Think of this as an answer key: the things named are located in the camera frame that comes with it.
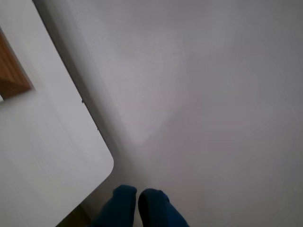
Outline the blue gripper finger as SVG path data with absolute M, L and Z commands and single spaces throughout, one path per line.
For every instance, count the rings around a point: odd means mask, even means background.
M 111 199 L 92 221 L 92 227 L 132 227 L 136 207 L 137 189 L 120 185 L 113 190 Z
M 161 190 L 146 189 L 138 199 L 144 227 L 187 227 L 188 223 Z

